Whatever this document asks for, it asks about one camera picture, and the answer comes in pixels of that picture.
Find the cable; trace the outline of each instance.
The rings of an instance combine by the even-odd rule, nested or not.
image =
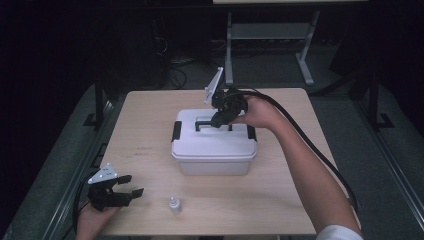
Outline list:
[[[182,89],[184,85],[187,83],[187,74],[184,71],[176,69],[176,68],[171,68],[170,70],[171,72],[169,76],[169,81],[172,83],[172,85],[174,85],[175,90]],[[183,75],[184,79],[182,83],[180,83],[180,81],[178,80],[178,77],[175,74],[175,72],[179,72]]]
[[[86,202],[79,210],[78,213],[81,212],[81,210],[87,206],[90,203],[90,201]],[[62,237],[62,240],[65,240],[65,238],[68,236],[68,234],[71,232],[72,228],[74,228],[74,225],[71,225],[68,230],[66,230],[65,234]]]
[[[79,200],[81,197],[82,190],[84,189],[84,184],[87,182],[89,178],[91,178],[96,173],[97,171],[89,173],[87,176],[83,178],[83,180],[78,185],[78,189],[75,194],[73,209],[72,209],[72,226],[74,228],[75,233],[77,232],[79,211],[88,204],[87,202],[83,207],[79,209]]]
[[[260,92],[252,92],[252,91],[239,91],[237,93],[228,94],[224,96],[223,98],[228,98],[235,95],[250,95],[250,96],[256,96],[259,98],[262,98],[272,105],[274,105],[286,118],[289,120],[289,122],[293,125],[297,133],[300,135],[300,137],[305,141],[305,143],[311,148],[311,150],[318,156],[318,158],[321,159],[321,161],[327,165],[330,170],[336,175],[336,177],[340,180],[340,182],[343,184],[343,186],[346,188],[347,194],[350,198],[350,203],[355,210],[356,213],[358,213],[358,202],[356,200],[356,196],[353,193],[351,187],[349,186],[348,182],[343,178],[343,176],[340,174],[340,172],[337,170],[337,168],[330,162],[330,160],[327,159],[327,157],[324,156],[324,154],[319,151],[319,149],[312,143],[312,141],[308,138],[308,136],[303,132],[303,130],[299,127],[299,125],[296,123],[296,121],[293,119],[293,117],[286,111],[286,109],[283,108],[277,101],[275,101],[273,98],[271,98],[268,95],[262,94]]]

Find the metal stand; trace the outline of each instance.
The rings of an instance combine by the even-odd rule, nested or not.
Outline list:
[[[316,11],[309,23],[236,23],[231,20],[231,12],[228,13],[227,21],[227,54],[225,56],[225,83],[229,86],[234,84],[233,68],[231,62],[231,40],[233,39],[304,39],[305,45],[300,53],[296,53],[296,59],[302,71],[305,83],[314,85],[311,73],[305,62],[315,27],[319,18]]]

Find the storage box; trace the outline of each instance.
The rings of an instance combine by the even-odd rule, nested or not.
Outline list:
[[[214,109],[179,112],[172,137],[172,156],[186,175],[244,175],[256,155],[255,129],[245,124],[221,128],[200,125],[210,121]]]

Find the forearm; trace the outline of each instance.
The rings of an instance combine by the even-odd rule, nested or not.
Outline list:
[[[316,231],[337,224],[360,233],[344,192],[290,122],[281,117],[270,130],[283,149],[302,204]]]

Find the person's hand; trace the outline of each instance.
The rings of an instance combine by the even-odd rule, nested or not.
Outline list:
[[[76,239],[94,239],[120,209],[120,207],[106,207],[100,212],[91,204],[87,204],[79,213]]]
[[[244,123],[255,128],[267,128],[273,130],[278,122],[286,118],[271,103],[255,96],[246,96],[248,111],[238,116],[231,124]]]

